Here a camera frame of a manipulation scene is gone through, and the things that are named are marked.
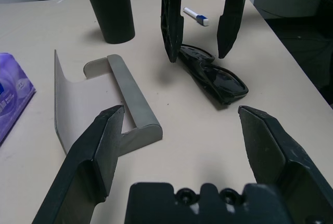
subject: black vase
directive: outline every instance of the black vase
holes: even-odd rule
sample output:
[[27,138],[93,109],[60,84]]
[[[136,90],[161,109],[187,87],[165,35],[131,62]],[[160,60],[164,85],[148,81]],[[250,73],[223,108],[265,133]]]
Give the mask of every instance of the black vase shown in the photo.
[[119,44],[135,36],[131,0],[90,0],[107,43]]

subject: table surface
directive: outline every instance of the table surface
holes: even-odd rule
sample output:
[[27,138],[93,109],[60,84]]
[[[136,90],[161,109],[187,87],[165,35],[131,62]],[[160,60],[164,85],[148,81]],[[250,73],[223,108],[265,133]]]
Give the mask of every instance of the table surface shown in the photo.
[[[223,0],[183,0],[209,18],[202,27],[185,16],[184,43],[217,55]],[[255,182],[237,109],[248,105],[278,118],[333,186],[333,111],[291,54],[247,0],[238,38],[215,63],[236,73],[248,95],[218,109],[184,71],[171,64],[160,32],[161,0],[132,0],[136,36],[103,41],[89,0],[0,5],[0,51],[14,55],[37,93],[0,147],[0,223],[31,223],[65,154],[54,130],[54,49],[65,75],[84,79],[83,66],[123,57],[163,128],[163,140],[119,158],[110,196],[91,223],[123,223],[130,186],[169,182],[199,192],[205,182],[241,192]]]

